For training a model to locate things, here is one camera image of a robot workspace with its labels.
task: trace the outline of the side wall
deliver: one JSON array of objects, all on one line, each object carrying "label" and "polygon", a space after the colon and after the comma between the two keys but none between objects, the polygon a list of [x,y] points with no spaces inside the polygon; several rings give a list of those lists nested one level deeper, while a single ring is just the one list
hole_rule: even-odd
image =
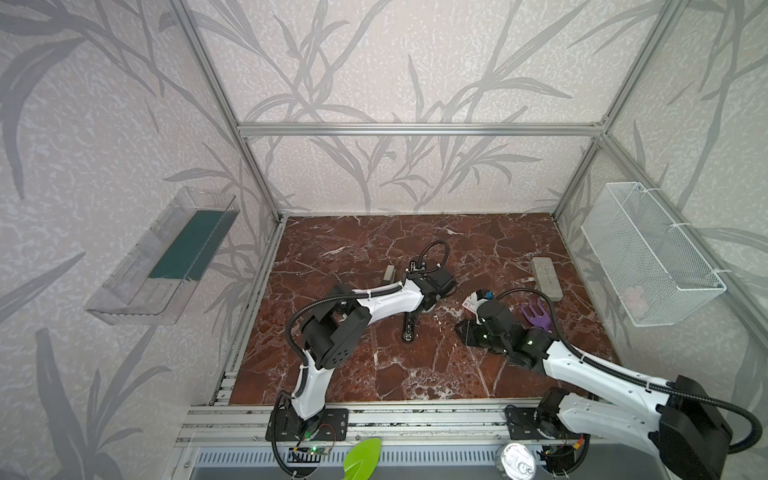
[{"label": "side wall", "polygon": [[[189,3],[240,122],[455,123],[599,121],[664,2]],[[552,211],[587,143],[250,140],[297,214]]]},{"label": "side wall", "polygon": [[[768,2],[690,2],[611,134],[705,236],[758,302],[768,302]],[[768,423],[768,356],[722,299],[674,326],[626,316],[581,224],[606,182],[624,176],[601,153],[560,226],[617,353],[631,368],[689,376]],[[743,423],[729,420],[743,434]],[[723,478],[768,469],[768,439],[729,457]]]},{"label": "side wall", "polygon": [[[3,2],[0,478],[157,478],[273,230],[163,2]],[[174,326],[88,297],[182,186],[241,213]]]}]

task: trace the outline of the can lid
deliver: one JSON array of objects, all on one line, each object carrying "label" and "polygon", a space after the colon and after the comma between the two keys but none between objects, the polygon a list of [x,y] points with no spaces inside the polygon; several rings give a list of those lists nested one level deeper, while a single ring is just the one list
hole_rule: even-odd
[{"label": "can lid", "polygon": [[521,443],[509,443],[502,450],[504,473],[512,480],[532,480],[536,475],[536,461],[531,451]]}]

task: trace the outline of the leaf-patterned wallpaper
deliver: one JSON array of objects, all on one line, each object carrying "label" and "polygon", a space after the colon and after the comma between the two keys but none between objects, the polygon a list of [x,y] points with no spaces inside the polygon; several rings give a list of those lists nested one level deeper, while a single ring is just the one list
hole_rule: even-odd
[{"label": "leaf-patterned wallpaper", "polygon": [[[239,121],[592,122],[663,1],[189,3]],[[551,211],[586,142],[250,139],[314,214]]]},{"label": "leaf-patterned wallpaper", "polygon": [[[11,0],[0,31],[0,478],[156,478],[274,224],[163,2]],[[178,323],[87,314],[181,186],[241,213]]]},{"label": "leaf-patterned wallpaper", "polygon": [[[612,134],[657,186],[768,305],[768,2],[688,3]],[[566,244],[624,364],[746,406],[768,423],[768,355],[722,299],[674,326],[637,328],[580,227],[609,181],[626,181],[598,155],[561,218]],[[745,433],[728,417],[736,436]],[[768,440],[728,458],[723,478],[757,480]]]}]

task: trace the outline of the red marble tabletop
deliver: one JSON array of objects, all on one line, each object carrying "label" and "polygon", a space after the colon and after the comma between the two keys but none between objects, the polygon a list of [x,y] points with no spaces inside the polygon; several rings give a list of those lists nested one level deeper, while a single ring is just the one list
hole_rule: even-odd
[{"label": "red marble tabletop", "polygon": [[[453,331],[466,318],[461,303],[471,292],[535,286],[532,257],[554,262],[564,294],[556,306],[568,339],[617,362],[548,214],[292,217],[230,404],[272,404],[280,389],[293,390],[299,359],[288,348],[283,327],[294,311],[325,296],[337,283],[378,286],[389,264],[400,278],[409,260],[435,239],[451,246],[448,267],[458,281],[457,292],[420,316],[413,343],[400,338],[400,315],[369,328],[354,354],[334,372],[328,402],[538,397],[550,386],[566,386],[506,364],[501,356],[465,347]],[[441,247],[433,250],[430,264],[442,258]],[[527,298],[518,294],[502,302],[512,306]],[[298,328],[294,338],[299,341]]]}]

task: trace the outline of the purple fork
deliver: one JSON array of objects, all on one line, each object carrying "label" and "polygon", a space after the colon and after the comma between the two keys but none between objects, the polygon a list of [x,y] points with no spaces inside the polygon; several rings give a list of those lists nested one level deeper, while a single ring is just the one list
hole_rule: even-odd
[{"label": "purple fork", "polygon": [[520,305],[520,313],[523,314],[523,316],[531,322],[531,325],[537,326],[540,329],[544,329],[547,331],[550,330],[550,325],[552,324],[552,319],[549,318],[549,313],[547,313],[547,310],[545,310],[544,305],[541,304],[541,299],[538,299],[538,312],[536,311],[536,306],[533,304],[532,301],[528,301],[528,309],[525,309],[525,304]]}]

